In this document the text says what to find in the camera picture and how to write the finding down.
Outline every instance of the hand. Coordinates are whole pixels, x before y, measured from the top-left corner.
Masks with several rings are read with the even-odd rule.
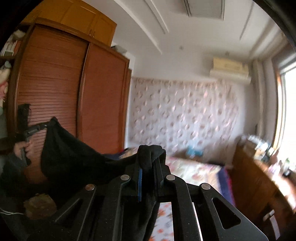
[[[21,155],[21,149],[24,148],[26,152],[26,157],[29,159],[33,156],[34,154],[34,142],[32,139],[30,139],[28,142],[18,142],[15,143],[15,146],[13,148],[13,152],[15,155],[19,158],[22,159]]]

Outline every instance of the wardrobe door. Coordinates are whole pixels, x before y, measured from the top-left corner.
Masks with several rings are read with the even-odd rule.
[[[110,48],[89,46],[78,104],[78,138],[100,153],[123,148],[128,63]]]
[[[17,104],[30,103],[29,125],[57,117],[72,135],[77,133],[77,101],[87,42],[35,27],[25,49],[18,79]],[[35,155],[25,173],[30,182],[44,179],[40,156],[46,130],[33,136]]]

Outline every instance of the wooden desk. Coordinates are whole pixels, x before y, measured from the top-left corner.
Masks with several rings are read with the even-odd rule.
[[[282,176],[268,172],[268,166],[255,161],[237,147],[230,172],[237,209],[255,224],[274,209],[280,232],[296,212],[296,187]]]

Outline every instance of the blue strap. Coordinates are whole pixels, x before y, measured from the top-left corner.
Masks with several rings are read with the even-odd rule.
[[[138,201],[142,200],[142,168],[139,171],[139,180],[138,180]]]

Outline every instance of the floral wallpaper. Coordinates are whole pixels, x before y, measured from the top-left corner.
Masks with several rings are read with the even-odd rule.
[[[130,146],[161,145],[174,155],[190,145],[203,160],[226,158],[238,115],[231,85],[132,78]]]

